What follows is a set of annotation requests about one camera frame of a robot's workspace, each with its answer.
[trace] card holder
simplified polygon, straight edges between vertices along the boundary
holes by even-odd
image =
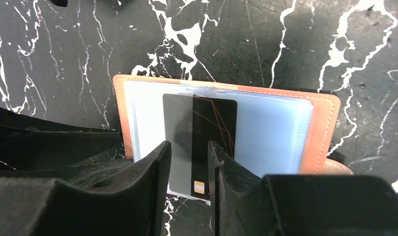
[[[119,107],[119,114],[124,136],[124,146],[126,156],[133,158],[133,142],[131,140],[129,127],[129,116],[127,112],[127,100],[125,97],[129,92],[125,91],[126,81],[144,81],[157,82],[161,84],[184,84],[191,87],[209,87],[220,90],[232,90],[250,92],[256,94],[267,94],[279,97],[298,98],[309,101],[313,106],[312,119],[309,124],[309,130],[306,136],[306,144],[302,153],[299,165],[300,174],[321,173],[326,159],[329,143],[340,108],[340,100],[332,94],[310,93],[300,91],[288,91],[269,88],[257,88],[249,86],[229,85],[221,83],[184,81],[165,78],[152,78],[144,76],[116,75],[114,77],[114,86]]]

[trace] orange leather cover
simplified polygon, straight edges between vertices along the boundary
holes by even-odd
[[[259,88],[204,81],[187,81],[133,75],[115,75],[114,87],[118,103],[119,118],[121,120],[122,134],[124,138],[125,156],[127,158],[133,158],[131,133],[124,91],[124,82],[128,80],[185,84],[193,86],[213,86],[218,89],[265,93],[270,95],[296,97],[309,100],[313,104],[312,119],[309,125],[305,149],[302,159],[300,161],[299,173],[318,174],[322,173],[323,171],[326,154],[329,149],[329,144],[332,139],[332,133],[334,131],[335,123],[337,122],[338,112],[341,106],[341,101],[339,100],[339,98],[332,94],[280,90],[273,88]]]

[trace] black marble surface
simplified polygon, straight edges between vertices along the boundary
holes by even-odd
[[[119,129],[119,73],[333,90],[330,157],[398,192],[398,0],[0,0],[0,107]],[[164,235],[211,234],[167,204]]]

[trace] black credit card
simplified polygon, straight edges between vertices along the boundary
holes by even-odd
[[[209,200],[208,142],[218,142],[234,158],[237,102],[164,94],[163,108],[166,140],[172,144],[169,188],[173,192]]]

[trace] card chip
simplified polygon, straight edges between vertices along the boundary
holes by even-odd
[[[200,181],[194,181],[195,193],[205,194],[205,183]]]

